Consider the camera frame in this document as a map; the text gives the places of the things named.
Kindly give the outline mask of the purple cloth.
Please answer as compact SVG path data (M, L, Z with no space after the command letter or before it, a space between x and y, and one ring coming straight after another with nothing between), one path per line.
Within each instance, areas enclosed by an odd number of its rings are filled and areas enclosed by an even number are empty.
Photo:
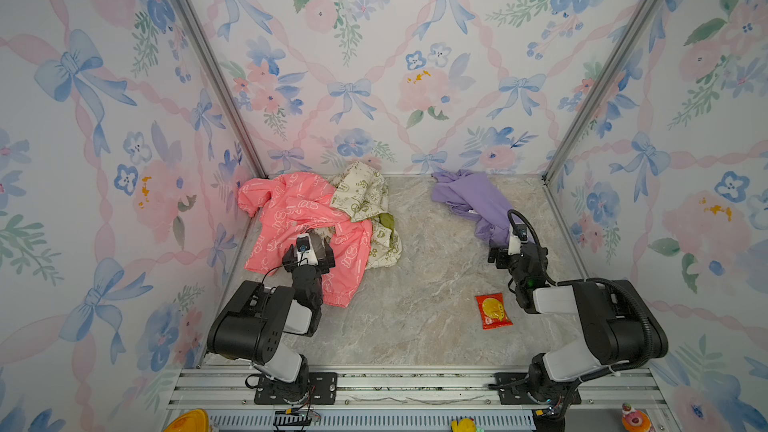
M433 201L474 223L474 235L490 247L508 248L512 204L482 172L434 172Z

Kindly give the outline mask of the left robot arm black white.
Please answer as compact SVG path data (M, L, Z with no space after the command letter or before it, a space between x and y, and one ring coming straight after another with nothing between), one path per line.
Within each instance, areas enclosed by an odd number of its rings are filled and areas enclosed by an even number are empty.
M330 240L314 233L297 237L281 259L289 286L244 281L209 329L206 347L231 360L246 360L258 371L257 404L303 404L329 383L309 371L305 356L282 342L285 334L311 337L322 318L323 277L335 267Z

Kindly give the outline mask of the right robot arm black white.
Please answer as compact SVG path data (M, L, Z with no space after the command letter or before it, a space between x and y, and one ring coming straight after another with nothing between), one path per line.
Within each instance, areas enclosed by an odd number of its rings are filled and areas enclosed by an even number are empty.
M641 368L667 354L666 333L629 281L588 278L552 283L546 273L547 250L535 242L512 251L492 247L488 262L507 270L508 288L522 311L572 315L581 330L577 339L560 349L535 355L526 373L497 373L488 388L503 403L540 404L554 416L579 401L580 385Z

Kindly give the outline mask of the pink printed cloth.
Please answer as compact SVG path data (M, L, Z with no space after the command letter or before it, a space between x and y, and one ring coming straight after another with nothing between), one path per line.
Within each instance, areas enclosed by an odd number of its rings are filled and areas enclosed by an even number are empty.
M323 299L331 306L346 308L356 294L371 251L372 224L353 222L331 206L336 188L310 172L281 175L275 179L252 179L238 192L238 206L257 217L261 231L245 269L265 274L282 262L295 239L311 229L332 228L330 240L335 267L323 279Z

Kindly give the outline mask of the cream green printed cloth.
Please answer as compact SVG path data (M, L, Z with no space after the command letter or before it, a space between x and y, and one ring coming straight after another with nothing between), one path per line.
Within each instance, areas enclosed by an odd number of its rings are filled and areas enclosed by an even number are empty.
M389 186L381 172L361 161L333 176L336 188L331 206L346 213L353 223L372 226L367 269L394 266L402 255L402 242L389 211Z

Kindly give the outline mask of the red snack packet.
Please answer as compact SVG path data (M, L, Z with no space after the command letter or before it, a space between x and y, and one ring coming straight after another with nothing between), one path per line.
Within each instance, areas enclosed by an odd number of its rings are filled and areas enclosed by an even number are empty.
M506 312L502 293L479 295L475 297L475 300L481 316L483 330L493 330L513 325Z

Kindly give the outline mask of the yellow toy bottom centre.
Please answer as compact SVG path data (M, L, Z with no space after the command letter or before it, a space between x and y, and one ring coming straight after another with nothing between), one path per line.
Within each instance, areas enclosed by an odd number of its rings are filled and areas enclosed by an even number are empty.
M461 418L453 420L451 423L452 432L477 432L477 425L471 418Z

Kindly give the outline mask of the yellow object bottom left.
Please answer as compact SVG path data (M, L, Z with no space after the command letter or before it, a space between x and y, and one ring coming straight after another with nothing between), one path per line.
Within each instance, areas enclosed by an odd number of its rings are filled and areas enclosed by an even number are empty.
M195 409L181 414L174 419L164 432L218 432L218 426L209 414L202 409Z

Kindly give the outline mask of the red toy bottom right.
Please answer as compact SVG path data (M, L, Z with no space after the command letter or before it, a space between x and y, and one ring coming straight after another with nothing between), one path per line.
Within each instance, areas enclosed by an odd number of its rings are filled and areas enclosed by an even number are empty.
M655 430L649 416L629 403L622 404L622 425L627 432L653 432Z

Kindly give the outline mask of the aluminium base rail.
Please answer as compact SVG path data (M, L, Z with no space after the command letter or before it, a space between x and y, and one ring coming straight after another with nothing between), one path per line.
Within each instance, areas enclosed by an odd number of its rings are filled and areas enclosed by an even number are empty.
M492 367L332 366L336 379L309 404L255 401L255 373L210 366L180 375L163 423L202 409L220 431L448 431L471 419L480 431L547 431L542 405L522 393L489 389Z

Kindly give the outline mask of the right aluminium corner post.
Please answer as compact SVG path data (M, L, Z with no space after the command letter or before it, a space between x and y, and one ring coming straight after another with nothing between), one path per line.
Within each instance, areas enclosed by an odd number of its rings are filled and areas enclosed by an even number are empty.
M556 182L557 176L564 169L564 164L571 150L576 145L580 134L591 120L592 114L607 94L609 87L614 83L615 77L621 72L624 63L632 55L641 33L652 22L657 9L661 7L660 3L662 1L641 0L634 9L626 24L625 32L616 42L605 61L604 68L596 80L593 91L586 96L581 110L576 113L575 119L567 129L563 141L556 148L553 159L549 162L546 171L543 173L542 179L545 185L550 186Z

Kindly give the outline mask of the aluminium corner post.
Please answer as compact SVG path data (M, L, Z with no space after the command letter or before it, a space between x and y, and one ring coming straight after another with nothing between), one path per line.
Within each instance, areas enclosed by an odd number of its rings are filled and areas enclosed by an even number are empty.
M266 173L250 136L246 123L235 105L232 93L225 84L223 72L216 60L214 51L207 37L203 25L190 0L170 0L177 9L180 21L186 29L192 48L199 59L203 73L210 80L212 90L220 101L224 115L233 127L234 136L240 141L245 157L256 177L267 178Z
M624 63L632 55L641 33L652 22L657 9L661 7L660 3L662 1L641 0L634 9L626 24L625 32L616 42L605 61L604 68L596 80L593 91L586 96L581 110L576 113L575 119L567 129L563 141L556 148L553 159L549 162L546 171L543 173L542 179L545 185L550 186L556 182L557 176L564 169L564 164L571 150L576 145L580 134L591 120L592 114L607 94L609 87L614 83L615 77L621 72Z

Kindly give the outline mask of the left aluminium corner post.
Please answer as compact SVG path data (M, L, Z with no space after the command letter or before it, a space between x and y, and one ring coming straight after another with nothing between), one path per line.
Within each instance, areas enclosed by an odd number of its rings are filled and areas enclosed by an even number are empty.
M203 73L210 80L212 90L220 101L224 115L233 127L234 136L240 141L245 157L256 177L267 178L266 173L250 136L246 123L235 105L232 93L225 84L223 72L216 60L214 51L207 37L203 25L190 0L170 0L177 9L180 21L186 29L192 48L199 59Z

